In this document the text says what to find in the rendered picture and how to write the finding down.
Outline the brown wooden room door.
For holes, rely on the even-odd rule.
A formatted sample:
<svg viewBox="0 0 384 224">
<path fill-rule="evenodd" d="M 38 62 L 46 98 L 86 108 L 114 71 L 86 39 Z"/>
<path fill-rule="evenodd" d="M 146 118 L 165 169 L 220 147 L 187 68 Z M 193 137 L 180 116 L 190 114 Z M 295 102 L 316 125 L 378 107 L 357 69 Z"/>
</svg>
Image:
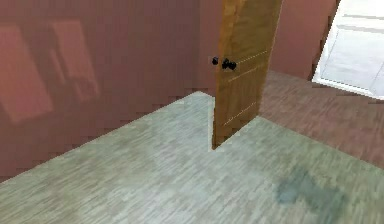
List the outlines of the brown wooden room door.
<svg viewBox="0 0 384 224">
<path fill-rule="evenodd" d="M 259 114 L 283 0 L 223 0 L 212 147 Z M 228 58 L 235 70 L 223 69 Z"/>
</svg>

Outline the white framed window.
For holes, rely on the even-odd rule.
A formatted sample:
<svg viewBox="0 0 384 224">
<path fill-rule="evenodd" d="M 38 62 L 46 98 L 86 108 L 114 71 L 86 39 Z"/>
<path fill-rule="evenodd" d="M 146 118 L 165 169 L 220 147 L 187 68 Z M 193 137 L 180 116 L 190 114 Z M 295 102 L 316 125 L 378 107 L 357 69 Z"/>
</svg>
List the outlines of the white framed window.
<svg viewBox="0 0 384 224">
<path fill-rule="evenodd" d="M 340 0 L 312 82 L 384 100 L 384 0 Z"/>
</svg>

